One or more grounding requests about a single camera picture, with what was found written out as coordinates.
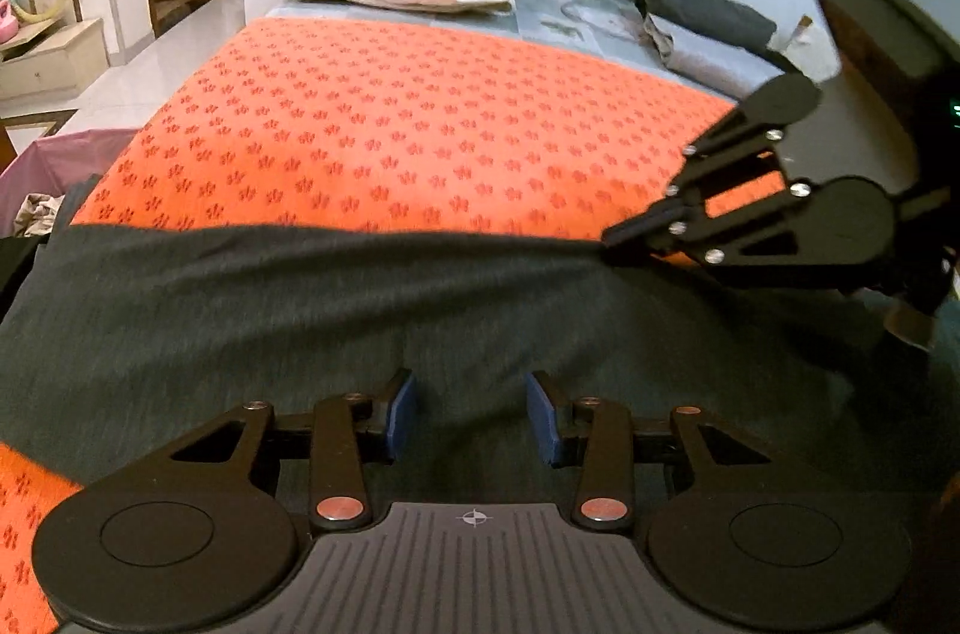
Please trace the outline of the dark grey sweatpants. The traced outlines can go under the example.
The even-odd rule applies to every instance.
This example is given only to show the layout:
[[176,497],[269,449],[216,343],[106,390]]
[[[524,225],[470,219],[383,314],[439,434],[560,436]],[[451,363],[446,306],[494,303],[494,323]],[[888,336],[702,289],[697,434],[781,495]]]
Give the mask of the dark grey sweatpants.
[[415,374],[379,494],[540,499],[524,379],[643,416],[698,403],[848,485],[932,497],[952,471],[928,360],[856,301],[743,292],[596,246],[296,228],[60,231],[2,324],[2,437],[96,480],[228,408]]

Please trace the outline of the light grey folded garment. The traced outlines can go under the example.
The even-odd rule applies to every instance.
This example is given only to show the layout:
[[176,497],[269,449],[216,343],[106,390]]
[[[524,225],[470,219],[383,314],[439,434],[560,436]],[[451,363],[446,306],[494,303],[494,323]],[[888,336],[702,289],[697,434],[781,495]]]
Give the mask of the light grey folded garment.
[[661,17],[647,15],[644,33],[667,70],[732,100],[743,100],[782,75],[781,68],[743,47],[698,35]]

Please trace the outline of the dark grey folded garment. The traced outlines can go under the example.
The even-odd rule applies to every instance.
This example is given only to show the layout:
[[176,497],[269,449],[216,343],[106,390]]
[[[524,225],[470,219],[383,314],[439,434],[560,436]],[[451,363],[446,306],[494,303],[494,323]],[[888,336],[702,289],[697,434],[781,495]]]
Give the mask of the dark grey folded garment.
[[700,36],[742,47],[754,54],[768,51],[776,23],[748,5],[731,0],[641,0],[641,10],[683,26]]

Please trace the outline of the orange floral table mat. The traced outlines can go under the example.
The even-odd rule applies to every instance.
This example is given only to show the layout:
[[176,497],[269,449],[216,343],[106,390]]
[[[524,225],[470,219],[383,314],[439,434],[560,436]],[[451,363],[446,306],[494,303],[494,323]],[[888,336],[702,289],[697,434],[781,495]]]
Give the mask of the orange floral table mat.
[[[265,19],[174,93],[50,239],[73,226],[296,228],[600,251],[602,230],[654,202],[682,148],[721,114],[718,98],[564,49],[403,23]],[[376,504],[560,491],[544,469],[553,492],[540,499],[379,494],[374,483],[402,467],[410,442],[397,464],[366,473]],[[52,629],[32,537],[96,480],[71,480],[2,437],[5,631]]]

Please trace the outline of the purple laundry basket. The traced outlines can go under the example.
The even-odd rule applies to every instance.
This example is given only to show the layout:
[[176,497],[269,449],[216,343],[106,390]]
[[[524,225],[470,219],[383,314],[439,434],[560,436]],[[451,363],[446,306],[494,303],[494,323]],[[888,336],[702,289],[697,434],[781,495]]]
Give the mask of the purple laundry basket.
[[102,175],[136,135],[137,129],[94,129],[34,140],[2,173],[2,235],[11,235],[29,194],[63,196],[73,184]]

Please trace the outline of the cream low cabinet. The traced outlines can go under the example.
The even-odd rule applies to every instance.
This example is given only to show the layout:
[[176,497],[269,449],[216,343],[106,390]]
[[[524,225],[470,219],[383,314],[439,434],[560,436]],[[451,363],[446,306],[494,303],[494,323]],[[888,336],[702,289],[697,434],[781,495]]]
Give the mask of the cream low cabinet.
[[101,20],[48,29],[26,51],[2,54],[2,100],[76,97],[109,68]]

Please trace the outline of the pink kettlebell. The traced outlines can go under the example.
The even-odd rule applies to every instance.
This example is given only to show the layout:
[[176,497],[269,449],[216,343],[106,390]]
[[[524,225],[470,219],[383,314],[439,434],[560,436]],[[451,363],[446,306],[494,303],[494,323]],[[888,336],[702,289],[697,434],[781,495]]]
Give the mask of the pink kettlebell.
[[0,44],[8,43],[18,35],[20,24],[9,0],[0,1]]

